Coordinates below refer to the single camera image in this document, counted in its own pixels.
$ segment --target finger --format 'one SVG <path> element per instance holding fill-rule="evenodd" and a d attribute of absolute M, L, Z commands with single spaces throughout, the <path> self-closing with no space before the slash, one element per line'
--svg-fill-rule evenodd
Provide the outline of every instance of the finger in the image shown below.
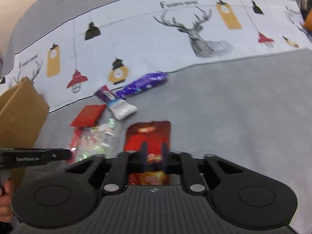
<path fill-rule="evenodd" d="M 11 206 L 8 207 L 0 207 L 0 217 L 9 216 L 12 213 Z"/>
<path fill-rule="evenodd" d="M 13 218 L 13 214 L 11 214 L 10 216 L 0 216 L 0 221 L 1 222 L 10 222 Z"/>
<path fill-rule="evenodd" d="M 12 193 L 14 191 L 15 185 L 12 180 L 9 180 L 4 185 L 4 190 L 6 193 Z"/>
<path fill-rule="evenodd" d="M 0 207 L 9 206 L 11 204 L 12 194 L 5 194 L 0 196 Z"/>

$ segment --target cardboard box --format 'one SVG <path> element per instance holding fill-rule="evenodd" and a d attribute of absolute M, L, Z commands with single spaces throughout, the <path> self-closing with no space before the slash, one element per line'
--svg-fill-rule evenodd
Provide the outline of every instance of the cardboard box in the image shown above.
<path fill-rule="evenodd" d="M 47 103 L 24 77 L 0 96 L 0 147 L 32 148 L 48 112 Z M 23 174 L 23 168 L 12 171 L 16 186 Z"/>

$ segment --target gray carpet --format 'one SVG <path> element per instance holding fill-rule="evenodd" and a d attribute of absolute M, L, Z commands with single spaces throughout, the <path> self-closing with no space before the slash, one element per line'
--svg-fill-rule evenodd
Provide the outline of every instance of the gray carpet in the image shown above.
<path fill-rule="evenodd" d="M 290 186 L 298 198 L 291 226 L 311 234 L 311 61 L 312 51 L 299 50 L 172 73 L 164 85 L 129 99 L 138 112 L 122 122 L 116 152 L 133 123 L 168 120 L 173 151 L 213 153 Z M 70 122 L 84 105 L 99 103 L 90 98 L 49 114 L 35 146 L 67 148 Z M 106 110 L 101 121 L 110 115 Z M 35 172 L 28 168 L 26 179 Z"/>

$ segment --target ridged surface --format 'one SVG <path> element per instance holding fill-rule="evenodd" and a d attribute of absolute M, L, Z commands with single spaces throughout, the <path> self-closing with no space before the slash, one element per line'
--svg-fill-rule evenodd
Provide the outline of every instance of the ridged surface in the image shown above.
<path fill-rule="evenodd" d="M 244 230 L 220 218 L 202 196 L 186 194 L 181 186 L 129 186 L 121 195 L 105 197 L 87 219 L 56 230 L 22 224 L 12 234 L 291 234 L 289 227 Z"/>

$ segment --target red package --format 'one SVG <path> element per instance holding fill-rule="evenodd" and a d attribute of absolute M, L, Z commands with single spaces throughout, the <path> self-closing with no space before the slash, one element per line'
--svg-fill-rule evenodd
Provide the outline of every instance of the red package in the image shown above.
<path fill-rule="evenodd" d="M 94 127 L 105 108 L 106 105 L 86 105 L 70 126 L 81 128 Z"/>
<path fill-rule="evenodd" d="M 162 161 L 162 144 L 170 148 L 171 123 L 169 121 L 137 123 L 128 128 L 124 151 L 139 151 L 143 142 L 147 143 L 147 163 Z M 163 171 L 134 173 L 129 175 L 130 185 L 166 185 L 168 175 Z"/>
<path fill-rule="evenodd" d="M 69 144 L 69 149 L 71 151 L 71 159 L 66 160 L 66 163 L 73 163 L 76 156 L 77 145 L 81 136 L 83 128 L 76 127 L 74 130 L 73 138 L 71 139 L 71 143 Z"/>

